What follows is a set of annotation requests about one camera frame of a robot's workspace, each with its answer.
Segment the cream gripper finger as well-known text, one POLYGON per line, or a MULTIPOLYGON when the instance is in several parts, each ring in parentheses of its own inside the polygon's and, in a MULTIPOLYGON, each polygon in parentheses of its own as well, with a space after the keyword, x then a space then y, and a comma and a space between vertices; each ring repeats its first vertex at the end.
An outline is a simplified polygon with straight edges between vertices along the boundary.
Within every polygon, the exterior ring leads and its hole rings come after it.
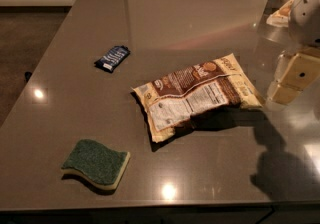
POLYGON ((303 91, 320 76, 320 58, 302 52, 281 55, 275 81, 283 87, 303 91))
POLYGON ((275 81, 271 82, 267 90, 269 100, 282 105, 288 105, 301 94, 301 90, 283 86, 275 81))

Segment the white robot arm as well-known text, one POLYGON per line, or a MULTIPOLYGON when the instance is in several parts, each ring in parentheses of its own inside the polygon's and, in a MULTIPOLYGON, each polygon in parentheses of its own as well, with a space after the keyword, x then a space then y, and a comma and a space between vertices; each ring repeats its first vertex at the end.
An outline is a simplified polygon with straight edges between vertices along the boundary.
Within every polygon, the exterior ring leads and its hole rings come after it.
POLYGON ((267 97, 287 105, 320 76, 320 0, 268 0, 259 31, 286 46, 267 97))

